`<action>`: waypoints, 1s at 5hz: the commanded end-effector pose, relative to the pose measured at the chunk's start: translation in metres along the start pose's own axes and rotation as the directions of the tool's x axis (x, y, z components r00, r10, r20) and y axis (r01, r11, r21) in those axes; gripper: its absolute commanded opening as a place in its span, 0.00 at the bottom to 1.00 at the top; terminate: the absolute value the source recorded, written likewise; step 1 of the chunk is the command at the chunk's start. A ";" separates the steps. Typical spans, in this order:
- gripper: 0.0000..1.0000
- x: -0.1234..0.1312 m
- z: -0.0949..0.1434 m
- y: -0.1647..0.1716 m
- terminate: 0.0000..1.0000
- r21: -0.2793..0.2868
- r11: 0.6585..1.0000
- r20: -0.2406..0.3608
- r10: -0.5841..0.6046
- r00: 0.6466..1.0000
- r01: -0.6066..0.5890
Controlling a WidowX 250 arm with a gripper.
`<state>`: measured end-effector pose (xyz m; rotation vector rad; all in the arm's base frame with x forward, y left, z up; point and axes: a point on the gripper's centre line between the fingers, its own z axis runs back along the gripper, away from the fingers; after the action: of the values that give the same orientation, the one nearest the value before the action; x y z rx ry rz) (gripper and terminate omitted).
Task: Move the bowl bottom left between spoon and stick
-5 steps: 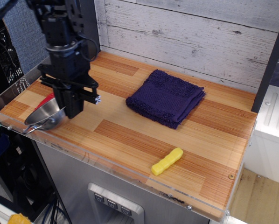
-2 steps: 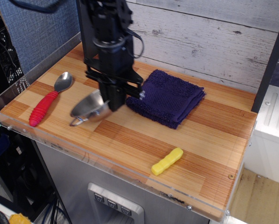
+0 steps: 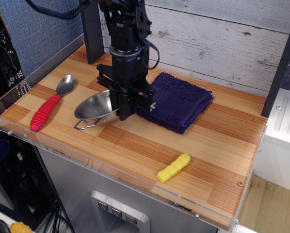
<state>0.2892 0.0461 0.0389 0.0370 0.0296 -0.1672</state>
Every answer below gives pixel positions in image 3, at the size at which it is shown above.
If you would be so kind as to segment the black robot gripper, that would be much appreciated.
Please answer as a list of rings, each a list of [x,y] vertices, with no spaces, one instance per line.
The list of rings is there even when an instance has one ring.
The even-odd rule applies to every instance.
[[[112,64],[97,65],[98,83],[109,89],[113,110],[119,109],[119,119],[126,120],[135,112],[135,105],[152,111],[155,108],[154,88],[147,82],[150,70],[149,47],[120,51],[110,47]]]

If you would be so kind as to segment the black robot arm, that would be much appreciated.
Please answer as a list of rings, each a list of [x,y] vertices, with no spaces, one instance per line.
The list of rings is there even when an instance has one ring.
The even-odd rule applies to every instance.
[[[147,82],[149,50],[156,47],[147,40],[152,22],[143,0],[100,0],[111,44],[110,66],[99,64],[98,83],[110,91],[111,105],[121,121],[135,113],[138,105],[153,110],[156,91]]]

